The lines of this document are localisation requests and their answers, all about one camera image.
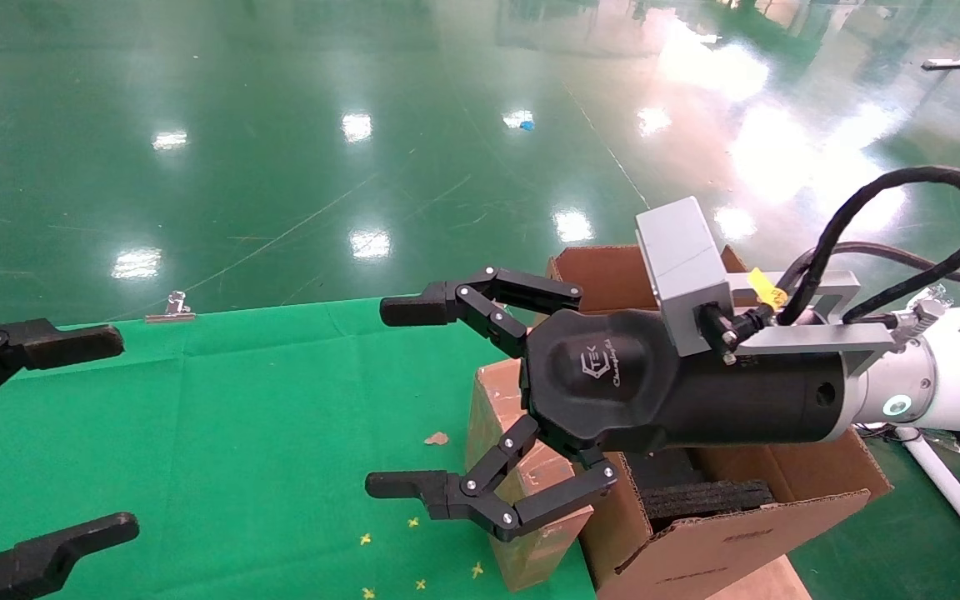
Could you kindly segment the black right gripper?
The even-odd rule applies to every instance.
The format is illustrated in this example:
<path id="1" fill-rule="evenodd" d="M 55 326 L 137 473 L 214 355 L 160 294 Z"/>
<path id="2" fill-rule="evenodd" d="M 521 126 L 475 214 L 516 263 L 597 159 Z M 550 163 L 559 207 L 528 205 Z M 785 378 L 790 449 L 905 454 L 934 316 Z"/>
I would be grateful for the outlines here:
<path id="1" fill-rule="evenodd" d="M 841 433 L 843 360 L 835 352 L 679 356 L 656 311 L 574 312 L 577 284 L 487 267 L 384 297 L 385 326 L 462 322 L 510 358 L 522 358 L 522 415 L 464 475 L 443 470 L 369 473 L 371 498 L 416 498 L 433 520 L 472 521 L 511 542 L 593 505 L 618 481 L 603 452 L 818 442 Z M 528 333 L 507 308 L 552 315 Z M 579 474 L 518 502 L 497 494 L 538 442 L 576 461 Z"/>

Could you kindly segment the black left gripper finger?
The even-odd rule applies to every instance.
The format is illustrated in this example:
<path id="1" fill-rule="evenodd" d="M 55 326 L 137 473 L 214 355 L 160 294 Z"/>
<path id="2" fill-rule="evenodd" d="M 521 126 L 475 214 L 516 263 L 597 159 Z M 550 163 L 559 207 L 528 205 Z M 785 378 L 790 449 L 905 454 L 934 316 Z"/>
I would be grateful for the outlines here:
<path id="1" fill-rule="evenodd" d="M 20 371 L 49 371 L 123 353 L 123 337 L 110 324 L 60 330 L 45 318 L 0 323 L 0 387 Z"/>
<path id="2" fill-rule="evenodd" d="M 129 543 L 140 532 L 137 517 L 117 512 L 16 543 L 0 552 L 0 599 L 38 599 L 64 588 L 85 556 Z"/>

